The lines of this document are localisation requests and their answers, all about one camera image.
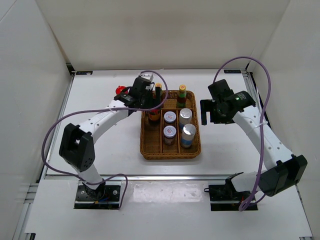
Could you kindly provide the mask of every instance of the wicker basket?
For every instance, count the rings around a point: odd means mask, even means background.
[[[159,124],[155,126],[150,125],[148,113],[142,112],[140,152],[147,160],[193,159],[201,152],[196,98],[192,91],[186,91],[185,107],[192,111],[191,123],[196,127],[196,134],[191,147],[183,148],[180,146],[181,133],[179,132],[178,122],[181,109],[176,107],[178,92],[179,91],[176,90],[170,90],[168,92],[168,98],[161,109],[161,121]],[[168,111],[174,112],[177,116],[177,120],[175,121],[177,136],[173,145],[166,145],[164,143],[164,114]]]

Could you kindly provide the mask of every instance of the white wall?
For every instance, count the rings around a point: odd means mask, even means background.
[[[303,154],[308,161],[298,187],[317,239],[320,239],[319,23],[319,0],[291,0],[261,58],[272,78],[266,110],[271,126],[296,155]],[[253,73],[265,99],[265,74],[258,66]]]
[[[0,1],[0,239],[13,236],[69,80],[35,1]]]
[[[76,70],[218,68],[260,57],[289,0],[36,0]],[[247,60],[228,67],[244,68]]]

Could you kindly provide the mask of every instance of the robotic arm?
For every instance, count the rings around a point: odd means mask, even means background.
[[[159,97],[153,99],[152,80],[150,73],[138,76],[132,87],[126,87],[114,97],[106,107],[110,111],[100,112],[79,125],[69,123],[64,128],[59,155],[85,180],[82,182],[85,191],[94,200],[105,197],[106,185],[105,182],[100,185],[86,184],[103,180],[94,165],[94,144],[113,125],[130,116],[134,112],[132,108],[150,109],[160,104]]]
[[[201,123],[207,125],[207,112],[210,122],[215,124],[238,124],[260,153],[260,113],[255,101],[246,92],[233,92],[225,79],[208,87],[212,100],[201,100]],[[297,184],[307,166],[303,155],[295,156],[277,138],[268,125],[263,126],[264,158],[266,167],[259,179],[258,190],[272,197]],[[228,194],[252,191],[256,172],[236,173],[225,181]]]

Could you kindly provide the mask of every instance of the gold bottle cap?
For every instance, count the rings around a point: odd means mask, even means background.
[[[182,94],[186,91],[186,89],[187,89],[186,85],[182,84],[182,85],[179,86],[179,92],[182,93]]]

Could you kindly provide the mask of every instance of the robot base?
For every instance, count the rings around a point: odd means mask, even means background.
[[[120,190],[121,184],[106,185],[105,198],[102,198],[102,200],[99,201],[95,201],[87,195],[85,186],[79,184],[75,195],[74,208],[116,210],[119,208]]]
[[[210,195],[211,211],[238,211],[241,201],[249,197],[249,191],[233,192],[228,194],[225,185],[209,185],[204,191]],[[256,211],[258,207],[256,204],[249,206],[246,211]]]

